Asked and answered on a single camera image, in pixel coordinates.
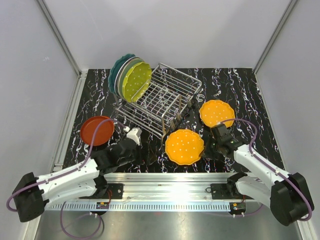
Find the teal scalloped plate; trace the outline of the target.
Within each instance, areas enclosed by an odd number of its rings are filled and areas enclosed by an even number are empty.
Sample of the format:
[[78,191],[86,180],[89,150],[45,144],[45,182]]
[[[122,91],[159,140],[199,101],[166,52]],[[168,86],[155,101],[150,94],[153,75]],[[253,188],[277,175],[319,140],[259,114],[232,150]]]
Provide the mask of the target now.
[[121,58],[119,58],[113,65],[113,67],[111,68],[110,72],[109,72],[109,76],[108,76],[108,88],[109,91],[114,94],[115,93],[115,80],[117,77],[117,74],[120,70],[120,68],[122,67],[122,65],[129,60],[130,58],[135,57],[135,54],[132,53],[128,53],[126,55],[123,55]]

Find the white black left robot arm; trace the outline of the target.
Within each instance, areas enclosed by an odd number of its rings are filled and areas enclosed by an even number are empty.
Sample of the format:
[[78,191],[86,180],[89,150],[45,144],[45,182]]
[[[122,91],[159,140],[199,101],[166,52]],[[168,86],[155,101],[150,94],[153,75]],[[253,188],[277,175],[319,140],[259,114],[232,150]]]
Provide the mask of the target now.
[[105,175],[140,159],[140,146],[125,138],[93,151],[87,161],[47,175],[25,174],[12,192],[20,222],[29,222],[45,209],[78,198],[101,199],[107,195]]

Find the white plate green rim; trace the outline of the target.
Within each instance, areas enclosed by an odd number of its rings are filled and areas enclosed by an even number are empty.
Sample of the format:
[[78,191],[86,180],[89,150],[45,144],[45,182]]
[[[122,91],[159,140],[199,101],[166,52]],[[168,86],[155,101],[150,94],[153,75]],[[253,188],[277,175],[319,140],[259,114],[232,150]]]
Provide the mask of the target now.
[[119,91],[118,91],[118,81],[119,81],[119,78],[120,78],[120,75],[124,69],[124,67],[132,60],[135,60],[137,59],[138,56],[133,56],[131,58],[129,58],[128,60],[126,60],[119,68],[118,72],[117,72],[117,75],[116,75],[116,78],[115,78],[115,81],[114,81],[114,92],[115,94],[119,97],[120,94],[119,94]]

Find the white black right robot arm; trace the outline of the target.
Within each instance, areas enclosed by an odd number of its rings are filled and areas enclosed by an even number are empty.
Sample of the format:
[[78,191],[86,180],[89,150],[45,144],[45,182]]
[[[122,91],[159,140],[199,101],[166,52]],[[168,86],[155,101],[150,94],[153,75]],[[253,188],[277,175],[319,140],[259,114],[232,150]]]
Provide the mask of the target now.
[[237,199],[250,197],[268,207],[275,219],[288,226],[296,221],[306,222],[315,209],[305,177],[289,173],[254,151],[252,143],[234,137],[225,124],[211,128],[210,150],[232,157],[255,177],[244,172],[235,173],[226,180],[226,192]]

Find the lime green dotted plate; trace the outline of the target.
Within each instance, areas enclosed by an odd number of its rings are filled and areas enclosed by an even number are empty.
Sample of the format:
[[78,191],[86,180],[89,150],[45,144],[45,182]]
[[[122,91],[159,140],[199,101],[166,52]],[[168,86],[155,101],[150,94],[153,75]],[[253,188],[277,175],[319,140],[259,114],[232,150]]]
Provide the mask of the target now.
[[127,72],[122,85],[122,94],[128,103],[136,102],[148,89],[152,69],[147,62],[133,65]]

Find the orange dotted scalloped plate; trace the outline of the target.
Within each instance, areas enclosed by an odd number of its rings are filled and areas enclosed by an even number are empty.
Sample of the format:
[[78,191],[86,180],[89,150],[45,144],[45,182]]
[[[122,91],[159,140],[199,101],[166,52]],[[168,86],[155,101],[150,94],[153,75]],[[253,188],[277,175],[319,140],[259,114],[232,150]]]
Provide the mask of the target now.
[[199,161],[204,150],[204,140],[189,129],[179,129],[165,141],[165,153],[169,160],[180,166],[189,166]]

